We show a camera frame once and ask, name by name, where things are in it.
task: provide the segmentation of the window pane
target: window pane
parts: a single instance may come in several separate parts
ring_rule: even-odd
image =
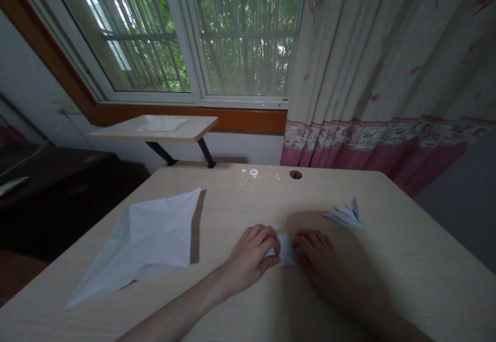
[[[189,0],[207,92],[287,96],[304,0]]]
[[[167,0],[64,0],[116,91],[191,92]]]

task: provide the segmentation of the paper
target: paper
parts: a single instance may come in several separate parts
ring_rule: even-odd
[[[174,131],[184,125],[188,119],[171,118],[167,116],[145,116],[146,124],[138,126],[136,130],[145,131]]]
[[[200,191],[131,204],[65,308],[112,293],[134,280],[188,267],[191,221]]]
[[[293,259],[294,251],[293,248],[291,247],[291,243],[292,243],[291,236],[287,234],[277,235],[277,240],[281,245],[281,252],[279,253],[279,258],[281,259],[281,262],[277,266],[294,266],[296,263],[294,262]],[[274,248],[271,248],[267,252],[266,257],[271,255],[275,255]]]
[[[348,209],[344,205],[337,205],[334,207],[337,211],[325,213],[323,216],[343,226],[365,228],[365,225],[360,221],[356,197],[351,201],[351,207],[352,209]]]

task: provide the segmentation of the folded paper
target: folded paper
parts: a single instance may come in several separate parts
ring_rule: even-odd
[[[184,125],[188,119],[167,116],[145,116],[145,124],[136,128],[139,132],[145,131],[174,131]]]
[[[191,221],[201,189],[131,204],[66,308],[190,265]]]
[[[279,244],[281,245],[281,252],[279,253],[279,258],[281,259],[281,262],[278,264],[278,266],[294,266],[294,251],[291,246],[292,243],[292,238],[290,235],[287,234],[281,234],[277,235],[277,240],[279,241]],[[267,254],[266,257],[273,256],[275,255],[275,250],[274,248],[271,248]]]
[[[337,211],[325,213],[323,216],[343,226],[365,228],[365,225],[360,221],[356,197],[351,201],[351,207],[352,209],[348,209],[344,205],[336,205],[334,208]]]

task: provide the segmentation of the patterned curtain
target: patterned curtain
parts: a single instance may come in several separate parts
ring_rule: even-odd
[[[496,125],[494,0],[307,0],[281,165],[411,196]]]

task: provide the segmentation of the white window frame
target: white window frame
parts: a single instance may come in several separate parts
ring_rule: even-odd
[[[186,0],[167,0],[190,82],[188,92],[115,91],[62,0],[29,0],[100,103],[285,110],[288,97],[207,95]]]

